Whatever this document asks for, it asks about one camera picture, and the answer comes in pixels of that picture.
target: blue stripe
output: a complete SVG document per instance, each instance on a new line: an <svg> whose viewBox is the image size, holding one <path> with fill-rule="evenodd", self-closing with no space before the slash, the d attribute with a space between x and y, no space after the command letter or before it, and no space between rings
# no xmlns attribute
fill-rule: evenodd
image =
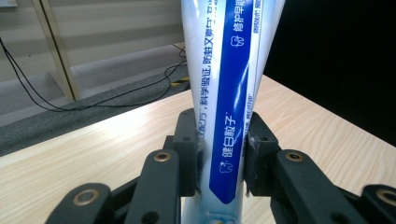
<svg viewBox="0 0 396 224"><path fill-rule="evenodd" d="M209 181L210 189L223 203L230 203L235 198L239 159L244 142L253 1L246 0L243 5L240 14L240 18L243 18L242 31L237 26L235 31L234 27L237 9L239 8L235 8L235 1L227 1Z"/></svg>

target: white toothpaste tube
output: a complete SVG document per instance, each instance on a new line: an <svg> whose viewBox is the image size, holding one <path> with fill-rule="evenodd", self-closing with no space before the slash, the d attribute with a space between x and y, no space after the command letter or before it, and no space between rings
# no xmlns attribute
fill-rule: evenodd
<svg viewBox="0 0 396 224"><path fill-rule="evenodd" d="M241 223L244 141L284 0L181 1L203 151L181 221Z"/></svg>

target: wooden table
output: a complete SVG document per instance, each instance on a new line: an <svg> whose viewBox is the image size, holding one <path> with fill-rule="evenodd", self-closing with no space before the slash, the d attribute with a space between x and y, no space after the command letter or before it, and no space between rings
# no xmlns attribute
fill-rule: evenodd
<svg viewBox="0 0 396 224"><path fill-rule="evenodd" d="M0 158L0 222L44 223L71 189L112 189L137 177L144 159L174 134L191 92L146 105ZM282 148L308 154L337 186L396 187L396 148L264 77L255 105ZM244 200L243 222L274 223L268 198Z"/></svg>

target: vertical wall panel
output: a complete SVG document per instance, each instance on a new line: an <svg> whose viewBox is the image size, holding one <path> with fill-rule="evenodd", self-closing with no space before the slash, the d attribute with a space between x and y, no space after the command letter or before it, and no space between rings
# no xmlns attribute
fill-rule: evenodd
<svg viewBox="0 0 396 224"><path fill-rule="evenodd" d="M56 71L31 1L19 1L15 8L0 8L0 36L26 76ZM14 71L0 49L0 81L14 78Z"/></svg>
<svg viewBox="0 0 396 224"><path fill-rule="evenodd" d="M71 66L183 41L179 0L48 0Z"/></svg>

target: dark background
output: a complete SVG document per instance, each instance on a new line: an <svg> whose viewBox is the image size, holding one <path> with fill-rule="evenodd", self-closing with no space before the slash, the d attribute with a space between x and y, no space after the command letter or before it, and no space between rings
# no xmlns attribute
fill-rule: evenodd
<svg viewBox="0 0 396 224"><path fill-rule="evenodd" d="M396 4L286 0L264 70L396 146Z"/></svg>

